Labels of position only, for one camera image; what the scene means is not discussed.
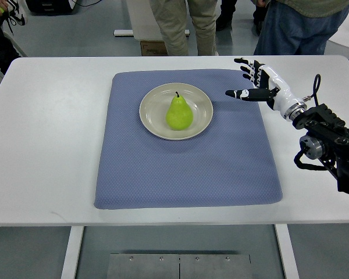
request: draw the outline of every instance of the khaki pants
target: khaki pants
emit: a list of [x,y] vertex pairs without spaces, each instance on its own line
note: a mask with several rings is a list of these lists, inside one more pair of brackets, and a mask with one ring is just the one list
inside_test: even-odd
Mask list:
[[[197,38],[198,55],[215,55],[217,0],[187,0]],[[188,56],[185,0],[150,0],[169,56]]]

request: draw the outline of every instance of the shoe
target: shoe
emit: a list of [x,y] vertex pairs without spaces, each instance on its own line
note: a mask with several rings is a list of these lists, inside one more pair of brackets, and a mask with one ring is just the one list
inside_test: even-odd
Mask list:
[[18,0],[7,0],[9,17],[14,19],[19,25],[25,25],[27,22],[27,15]]
[[226,27],[229,27],[232,25],[233,16],[225,16],[221,14],[216,19],[216,31],[224,30]]

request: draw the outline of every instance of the blue placemat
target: blue placemat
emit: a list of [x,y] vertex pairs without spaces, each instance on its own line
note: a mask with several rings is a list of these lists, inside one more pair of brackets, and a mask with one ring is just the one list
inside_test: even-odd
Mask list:
[[[99,209],[256,205],[282,191],[257,103],[225,95],[252,88],[237,70],[137,71],[114,76],[99,163]],[[187,83],[203,90],[213,118],[201,134],[168,141],[142,124],[153,88]]]

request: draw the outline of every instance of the pear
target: pear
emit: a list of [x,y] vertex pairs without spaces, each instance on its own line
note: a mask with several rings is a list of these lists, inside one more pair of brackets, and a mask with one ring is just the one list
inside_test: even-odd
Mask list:
[[184,97],[177,91],[176,94],[170,103],[165,120],[172,130],[184,130],[193,122],[193,111]]

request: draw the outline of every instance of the person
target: person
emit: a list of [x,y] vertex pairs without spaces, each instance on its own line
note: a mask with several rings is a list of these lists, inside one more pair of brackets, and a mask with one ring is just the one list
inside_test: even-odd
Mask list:
[[[221,1],[221,14],[216,19],[216,31],[222,31],[225,28],[232,25],[233,13],[236,11],[235,5],[237,0],[222,0]],[[258,3],[254,3],[256,9],[253,13],[254,17],[254,26],[256,28],[256,33],[260,36],[262,23],[265,20],[266,13],[268,11],[267,5],[260,5]]]
[[[217,0],[187,0],[195,28],[198,55],[216,55]],[[150,0],[169,56],[188,56],[185,36],[187,8],[185,0]]]
[[348,13],[349,0],[271,0],[254,55],[323,55]]
[[0,71],[5,74],[13,60],[20,57],[12,42],[4,36],[2,24],[5,20],[12,24],[24,25],[26,14],[17,0],[0,0]]

